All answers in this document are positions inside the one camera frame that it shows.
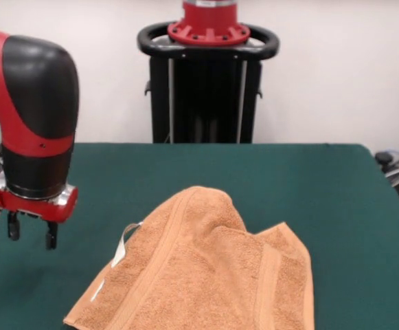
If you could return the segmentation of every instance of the green tablecloth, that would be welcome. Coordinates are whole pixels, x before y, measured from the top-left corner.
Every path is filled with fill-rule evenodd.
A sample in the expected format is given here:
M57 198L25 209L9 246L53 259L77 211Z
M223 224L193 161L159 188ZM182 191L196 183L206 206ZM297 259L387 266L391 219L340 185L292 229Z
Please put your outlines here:
M69 181L80 199L56 251L42 221L21 217L11 242L0 218L0 330L66 329L125 225L192 185L227 191L252 232L289 224L317 329L399 329L399 198L361 146L78 144Z

